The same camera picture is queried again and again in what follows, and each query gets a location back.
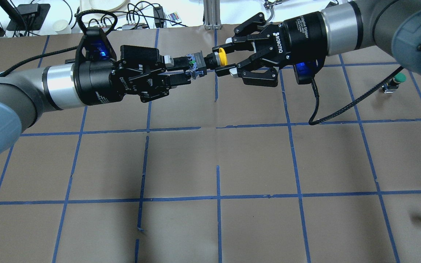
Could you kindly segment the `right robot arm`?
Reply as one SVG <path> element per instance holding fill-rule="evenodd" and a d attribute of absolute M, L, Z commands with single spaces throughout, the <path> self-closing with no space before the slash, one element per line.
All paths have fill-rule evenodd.
<path fill-rule="evenodd" d="M 216 75 L 241 78 L 246 85 L 275 87 L 278 70 L 377 46 L 403 68 L 421 75 L 421 0 L 354 0 L 269 24 L 258 13 L 234 29 L 227 54 L 252 55 L 215 69 Z"/>

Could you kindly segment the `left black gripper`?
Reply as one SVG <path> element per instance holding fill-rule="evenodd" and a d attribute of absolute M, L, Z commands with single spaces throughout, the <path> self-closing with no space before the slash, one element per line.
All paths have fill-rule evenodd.
<path fill-rule="evenodd" d="M 161 56 L 151 47 L 123 45 L 119 61 L 75 64 L 75 88 L 87 106 L 116 103 L 125 95 L 138 95 L 142 103 L 165 97 L 170 89 L 191 84 L 186 73 L 166 75 L 166 70 L 189 70 L 189 57 Z"/>

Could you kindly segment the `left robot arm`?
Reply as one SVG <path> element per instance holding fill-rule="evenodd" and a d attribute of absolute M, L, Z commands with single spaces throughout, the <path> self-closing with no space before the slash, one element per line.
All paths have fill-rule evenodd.
<path fill-rule="evenodd" d="M 83 43 L 75 61 L 0 76 L 0 154 L 45 112 L 116 103 L 138 95 L 142 103 L 187 85 L 186 72 L 167 75 L 177 63 L 158 49 L 121 46 L 121 59 L 106 43 Z"/>

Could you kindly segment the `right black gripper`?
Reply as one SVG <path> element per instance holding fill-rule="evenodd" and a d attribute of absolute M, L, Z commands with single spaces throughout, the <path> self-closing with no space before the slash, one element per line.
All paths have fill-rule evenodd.
<path fill-rule="evenodd" d="M 264 13 L 257 13 L 235 27 L 229 43 L 213 47 L 212 52 L 220 48 L 227 54 L 241 50 L 259 52 L 270 47 L 273 49 L 268 54 L 259 58 L 250 56 L 236 64 L 229 64 L 226 55 L 215 55 L 215 73 L 218 77 L 241 78 L 245 85 L 276 87 L 278 68 L 327 57 L 328 41 L 322 13 L 301 15 L 280 24 L 267 24 Z"/>

